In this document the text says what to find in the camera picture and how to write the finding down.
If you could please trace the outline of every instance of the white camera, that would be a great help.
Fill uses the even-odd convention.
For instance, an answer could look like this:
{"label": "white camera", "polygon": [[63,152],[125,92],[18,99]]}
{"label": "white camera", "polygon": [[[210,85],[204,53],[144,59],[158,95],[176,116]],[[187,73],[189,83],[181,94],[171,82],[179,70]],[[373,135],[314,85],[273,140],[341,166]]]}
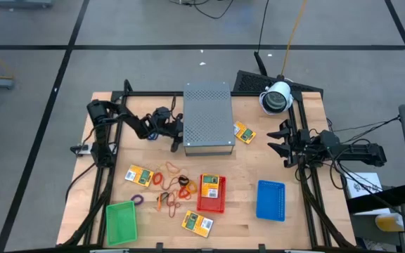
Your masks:
{"label": "white camera", "polygon": [[275,115],[286,111],[293,103],[290,86],[286,82],[276,82],[271,87],[265,87],[265,91],[259,96],[262,109],[268,115]]}

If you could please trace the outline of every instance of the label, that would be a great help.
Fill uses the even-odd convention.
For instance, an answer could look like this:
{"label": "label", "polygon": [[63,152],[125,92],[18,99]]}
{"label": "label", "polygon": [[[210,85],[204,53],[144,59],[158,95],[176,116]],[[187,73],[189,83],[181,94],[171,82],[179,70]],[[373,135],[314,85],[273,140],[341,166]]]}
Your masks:
{"label": "label", "polygon": [[141,186],[149,186],[153,178],[154,172],[144,169],[142,167],[131,165],[126,173],[124,179],[137,183]]}
{"label": "label", "polygon": [[219,175],[202,175],[201,197],[218,198]]}
{"label": "label", "polygon": [[239,138],[242,142],[246,144],[250,144],[250,142],[256,136],[256,133],[253,130],[247,128],[241,122],[236,122],[233,125],[233,128],[234,128],[233,130],[234,135],[237,136],[237,138]]}
{"label": "label", "polygon": [[187,211],[184,221],[182,221],[182,227],[206,238],[209,236],[213,222],[211,219],[192,211]]}

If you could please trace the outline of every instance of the wooden tabletop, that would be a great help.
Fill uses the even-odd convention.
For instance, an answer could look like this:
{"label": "wooden tabletop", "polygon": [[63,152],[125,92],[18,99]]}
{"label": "wooden tabletop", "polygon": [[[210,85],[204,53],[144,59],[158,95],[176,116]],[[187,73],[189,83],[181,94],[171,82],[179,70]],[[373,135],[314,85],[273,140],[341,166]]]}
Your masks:
{"label": "wooden tabletop", "polygon": [[[93,94],[92,99],[109,100],[110,95],[110,92],[98,92]],[[309,128],[315,128],[318,131],[327,129],[320,94],[303,93],[303,98]],[[134,114],[142,117],[160,106],[169,108],[171,102],[172,97],[166,96],[130,96],[127,99],[127,107]],[[238,120],[257,132],[255,139],[249,145],[237,140],[232,155],[186,157],[182,145],[177,152],[171,153],[169,151],[172,144],[171,138],[160,136],[156,141],[139,140],[134,130],[123,124],[110,203],[128,201],[135,194],[144,196],[145,202],[136,207],[138,240],[118,245],[118,247],[154,248],[157,242],[163,242],[165,248],[257,249],[260,243],[264,243],[267,249],[311,248],[301,185],[294,176],[296,167],[285,168],[283,159],[267,145],[268,142],[277,141],[266,136],[266,133],[278,131],[278,125],[288,118],[288,113],[267,115],[258,102],[257,97],[232,98],[233,120]],[[182,112],[182,109],[182,97],[178,97],[174,114]],[[88,136],[91,128],[92,123],[87,117],[83,138]],[[190,200],[179,200],[181,207],[176,210],[174,218],[169,218],[166,205],[162,207],[161,212],[156,210],[155,199],[163,191],[159,186],[151,184],[149,188],[145,188],[124,179],[131,164],[155,171],[166,161],[182,169],[183,174],[188,174],[189,179],[196,182],[202,173],[220,174],[226,177],[227,194],[224,214],[200,213],[214,220],[208,238],[203,238],[181,227],[187,210],[196,212],[197,195],[193,195]],[[90,155],[78,158],[73,178],[92,163]],[[333,187],[327,166],[320,168],[318,172],[326,214],[345,238],[354,243],[354,234],[343,192]],[[168,182],[170,177],[166,173],[164,175]],[[76,182],[70,191],[57,243],[66,241],[88,214],[95,178],[96,170],[92,169]],[[285,184],[285,222],[256,218],[257,182],[262,179]],[[340,183],[338,175],[335,175],[335,180],[337,184]],[[314,220],[318,244],[322,245],[320,223],[315,213]],[[100,215],[95,219],[91,242],[96,242],[99,221]]]}

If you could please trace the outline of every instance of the purple rubber band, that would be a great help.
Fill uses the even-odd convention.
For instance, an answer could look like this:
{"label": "purple rubber band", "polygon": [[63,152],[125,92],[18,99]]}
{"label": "purple rubber band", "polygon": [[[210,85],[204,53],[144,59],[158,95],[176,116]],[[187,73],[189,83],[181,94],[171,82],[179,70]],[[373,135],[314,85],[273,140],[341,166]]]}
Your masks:
{"label": "purple rubber band", "polygon": [[[135,202],[134,200],[135,200],[136,198],[140,198],[140,201]],[[135,205],[139,205],[139,204],[143,203],[143,196],[140,195],[140,194],[135,194],[134,196],[131,197],[131,200],[134,201],[134,206],[135,206]]]}

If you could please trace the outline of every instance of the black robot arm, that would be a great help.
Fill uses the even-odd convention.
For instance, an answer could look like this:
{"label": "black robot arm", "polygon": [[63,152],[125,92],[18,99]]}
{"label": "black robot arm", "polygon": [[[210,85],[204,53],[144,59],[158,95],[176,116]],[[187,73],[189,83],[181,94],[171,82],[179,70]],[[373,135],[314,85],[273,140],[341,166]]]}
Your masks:
{"label": "black robot arm", "polygon": [[321,164],[326,160],[336,161],[361,161],[368,165],[381,167],[387,158],[383,147],[375,143],[343,144],[331,131],[322,131],[318,136],[310,137],[309,130],[300,129],[293,133],[289,122],[285,121],[280,126],[280,131],[268,133],[272,138],[284,138],[283,144],[268,143],[281,157],[287,157],[285,167],[296,165],[297,158],[293,153],[300,153],[306,161]]}
{"label": "black robot arm", "polygon": [[[90,153],[97,166],[113,165],[113,152],[108,145],[108,126],[118,121],[128,124],[140,139],[146,139],[152,134],[173,138],[172,152],[176,152],[179,144],[182,143],[183,115],[179,113],[171,120],[172,111],[168,108],[157,108],[152,114],[139,119],[125,105],[96,99],[87,105],[87,111],[95,128],[95,143]],[[109,112],[114,112],[117,116],[112,118]]]}

